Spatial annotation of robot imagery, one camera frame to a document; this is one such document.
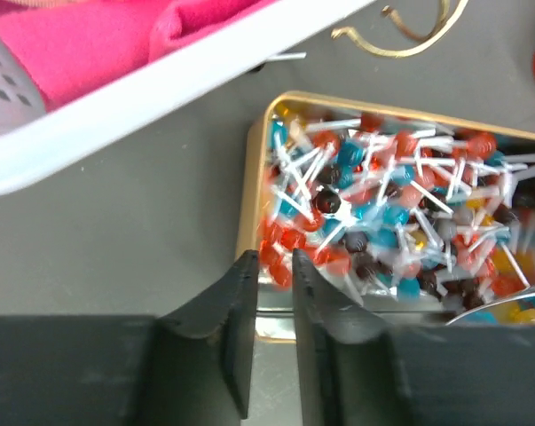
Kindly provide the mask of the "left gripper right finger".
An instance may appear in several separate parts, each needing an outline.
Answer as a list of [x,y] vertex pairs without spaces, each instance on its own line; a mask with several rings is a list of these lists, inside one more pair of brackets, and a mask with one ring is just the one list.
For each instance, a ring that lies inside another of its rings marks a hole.
[[535,326],[388,322],[293,254],[306,425],[535,425]]

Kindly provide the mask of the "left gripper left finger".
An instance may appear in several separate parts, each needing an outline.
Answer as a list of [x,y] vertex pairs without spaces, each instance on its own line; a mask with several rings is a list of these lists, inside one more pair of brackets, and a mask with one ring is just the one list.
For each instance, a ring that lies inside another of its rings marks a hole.
[[0,425],[239,425],[259,258],[160,316],[0,316]]

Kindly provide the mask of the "gold candy tin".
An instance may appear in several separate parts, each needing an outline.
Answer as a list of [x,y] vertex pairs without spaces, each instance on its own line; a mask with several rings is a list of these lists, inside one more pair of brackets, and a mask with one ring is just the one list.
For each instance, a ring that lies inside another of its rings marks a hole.
[[535,133],[283,93],[248,133],[237,249],[259,253],[270,343],[295,340],[295,250],[395,319],[503,303],[499,320],[535,321]]

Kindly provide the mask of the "silver metal scoop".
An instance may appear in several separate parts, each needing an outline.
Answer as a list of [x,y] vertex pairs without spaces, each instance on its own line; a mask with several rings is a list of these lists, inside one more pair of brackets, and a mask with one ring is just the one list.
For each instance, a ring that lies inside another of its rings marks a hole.
[[447,325],[535,325],[535,286],[451,319]]

